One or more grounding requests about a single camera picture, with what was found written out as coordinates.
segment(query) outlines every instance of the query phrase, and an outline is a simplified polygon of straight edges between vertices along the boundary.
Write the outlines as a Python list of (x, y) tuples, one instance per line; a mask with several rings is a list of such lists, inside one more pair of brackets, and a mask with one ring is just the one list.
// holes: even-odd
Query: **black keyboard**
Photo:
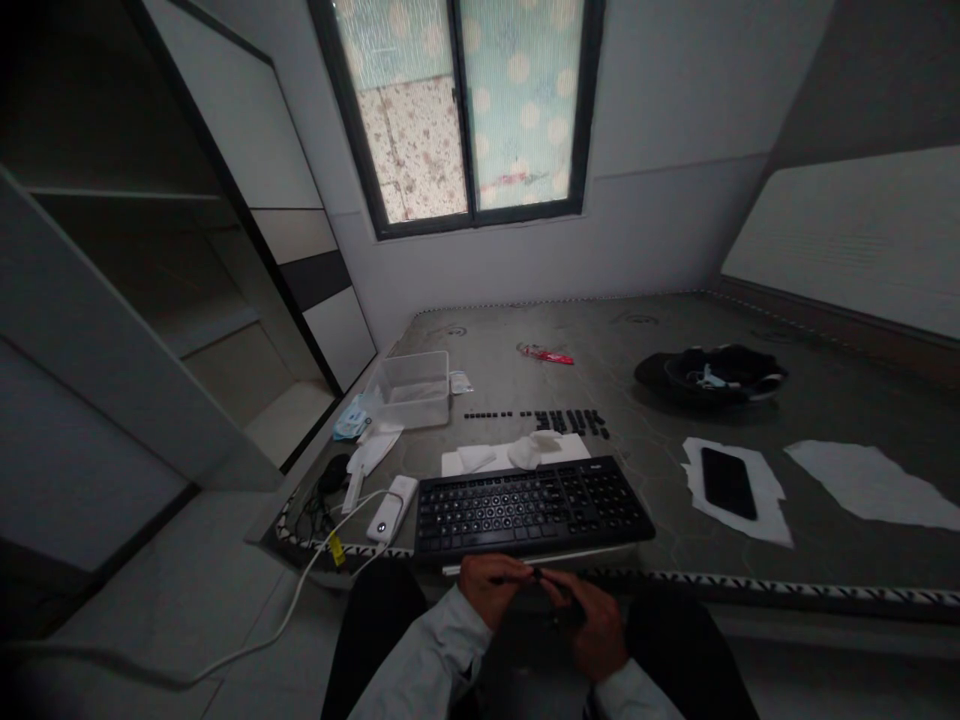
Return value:
[(656, 530), (612, 457), (423, 480), (415, 559), (540, 555), (651, 540)]

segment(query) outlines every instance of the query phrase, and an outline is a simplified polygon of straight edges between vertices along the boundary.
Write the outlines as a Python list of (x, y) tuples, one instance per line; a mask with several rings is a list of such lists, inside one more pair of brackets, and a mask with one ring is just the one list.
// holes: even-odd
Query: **smartphone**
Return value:
[(707, 501), (747, 520), (757, 519), (747, 466), (738, 457), (703, 448), (703, 489)]

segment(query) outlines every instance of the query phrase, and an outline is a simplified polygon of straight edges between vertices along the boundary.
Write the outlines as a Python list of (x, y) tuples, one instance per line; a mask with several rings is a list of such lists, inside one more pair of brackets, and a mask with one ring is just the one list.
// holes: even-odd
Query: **plastic box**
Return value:
[(377, 422), (407, 430), (446, 425), (450, 421), (450, 355), (441, 350), (381, 360), (360, 407)]

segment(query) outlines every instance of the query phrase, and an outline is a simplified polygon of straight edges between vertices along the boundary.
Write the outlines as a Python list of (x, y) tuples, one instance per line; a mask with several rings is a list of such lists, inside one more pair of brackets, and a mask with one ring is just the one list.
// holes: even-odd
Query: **yellow tag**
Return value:
[(333, 553), (333, 562), (340, 567), (347, 561), (347, 556), (343, 552), (343, 545), (340, 544), (340, 538), (334, 533), (330, 536), (330, 552)]

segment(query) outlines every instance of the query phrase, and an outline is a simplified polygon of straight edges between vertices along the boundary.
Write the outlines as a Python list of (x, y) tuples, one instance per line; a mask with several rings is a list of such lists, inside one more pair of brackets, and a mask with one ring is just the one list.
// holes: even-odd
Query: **black pants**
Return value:
[[(377, 560), (358, 578), (337, 640), (321, 720), (345, 720), (410, 624), (427, 609), (406, 565)], [(726, 641), (700, 603), (671, 587), (650, 587), (630, 606), (627, 650), (685, 720), (757, 720)], [(473, 693), (451, 720), (479, 717)]]

